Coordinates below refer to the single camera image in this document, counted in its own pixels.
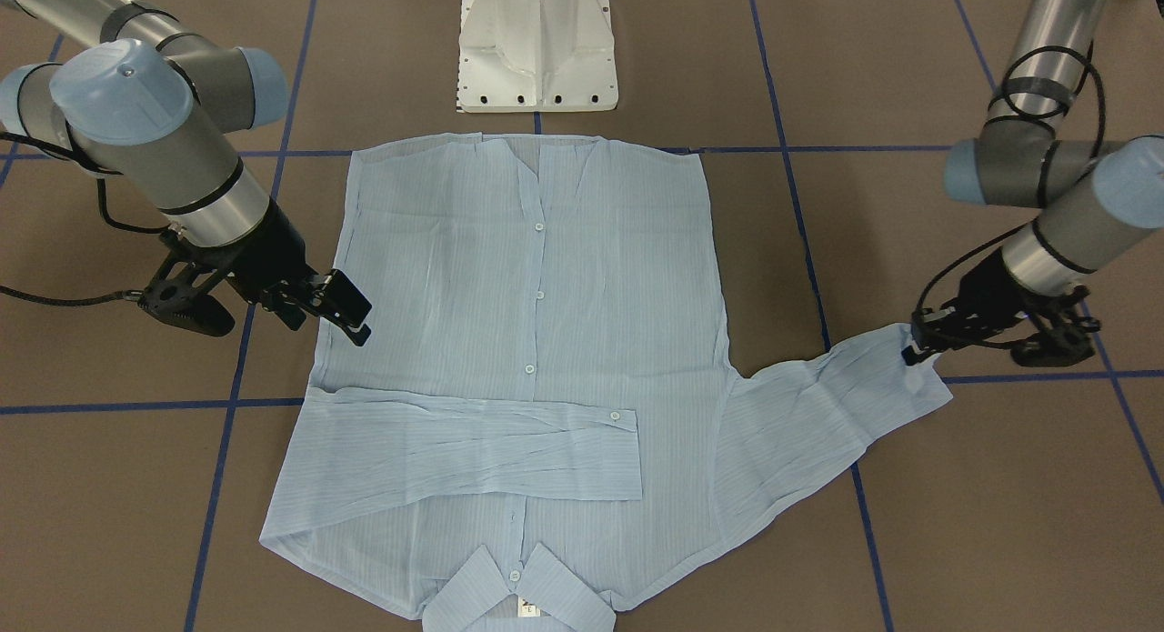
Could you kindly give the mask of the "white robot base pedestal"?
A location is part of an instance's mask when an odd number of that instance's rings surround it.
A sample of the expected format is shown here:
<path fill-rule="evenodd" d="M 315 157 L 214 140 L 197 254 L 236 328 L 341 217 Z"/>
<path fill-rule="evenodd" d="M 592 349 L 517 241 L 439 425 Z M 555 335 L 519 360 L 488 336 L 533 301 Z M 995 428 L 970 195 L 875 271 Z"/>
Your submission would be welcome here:
<path fill-rule="evenodd" d="M 466 114 L 604 113 L 619 101 L 610 0 L 461 0 Z"/>

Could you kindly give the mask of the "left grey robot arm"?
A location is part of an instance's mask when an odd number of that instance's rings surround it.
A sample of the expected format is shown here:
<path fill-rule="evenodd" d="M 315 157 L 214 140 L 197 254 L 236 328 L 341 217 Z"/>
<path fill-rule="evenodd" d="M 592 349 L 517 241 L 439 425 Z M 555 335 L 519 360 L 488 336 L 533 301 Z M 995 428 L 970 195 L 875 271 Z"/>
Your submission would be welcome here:
<path fill-rule="evenodd" d="M 978 248 L 984 260 L 936 308 L 920 299 L 907 365 L 978 346 L 1025 367 L 1095 353 L 1085 281 L 1163 221 L 1161 135 L 1109 142 L 1093 59 L 1107 0 L 1031 0 L 975 139 L 949 150 L 944 189 L 959 203 L 1027 206 L 1031 222 Z"/>

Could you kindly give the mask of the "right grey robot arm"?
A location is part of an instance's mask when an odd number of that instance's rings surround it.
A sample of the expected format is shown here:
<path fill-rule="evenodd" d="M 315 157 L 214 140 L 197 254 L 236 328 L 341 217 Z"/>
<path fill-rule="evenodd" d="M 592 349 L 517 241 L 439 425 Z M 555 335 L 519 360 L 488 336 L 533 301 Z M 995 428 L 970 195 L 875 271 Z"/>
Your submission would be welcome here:
<path fill-rule="evenodd" d="M 219 47 L 140 0 L 3 0 L 83 47 L 66 63 L 3 78 L 3 136 L 104 182 L 123 176 L 166 221 L 166 260 L 122 294 L 155 320 L 225 336 L 234 318 L 213 296 L 239 296 L 298 329 L 322 318 L 365 345 L 370 301 L 340 270 L 308 267 L 306 246 L 228 142 L 288 113 L 274 56 Z"/>

